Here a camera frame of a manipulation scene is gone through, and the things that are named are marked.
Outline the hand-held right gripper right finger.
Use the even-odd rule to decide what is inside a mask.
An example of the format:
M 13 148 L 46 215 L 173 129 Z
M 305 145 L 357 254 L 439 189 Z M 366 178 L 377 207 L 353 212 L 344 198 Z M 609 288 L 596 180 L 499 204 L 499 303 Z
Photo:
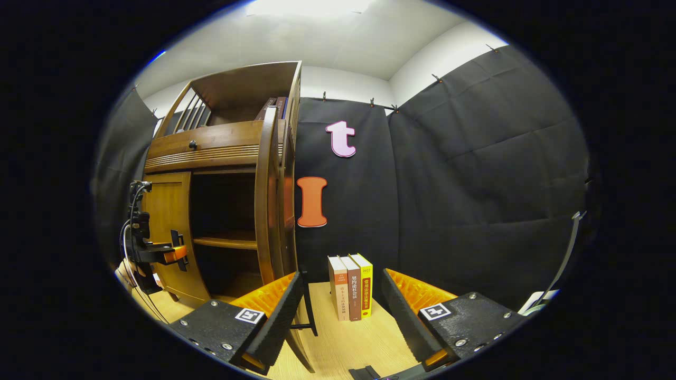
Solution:
M 382 292 L 425 371 L 475 356 L 527 321 L 478 292 L 457 296 L 396 270 L 382 271 Z

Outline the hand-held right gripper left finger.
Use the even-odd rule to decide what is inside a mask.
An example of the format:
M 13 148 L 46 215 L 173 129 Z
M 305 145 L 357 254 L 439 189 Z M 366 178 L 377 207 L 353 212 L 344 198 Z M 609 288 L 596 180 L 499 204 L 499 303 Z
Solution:
M 209 300 L 169 327 L 222 362 L 265 375 L 290 333 L 303 287 L 294 272 L 230 303 Z

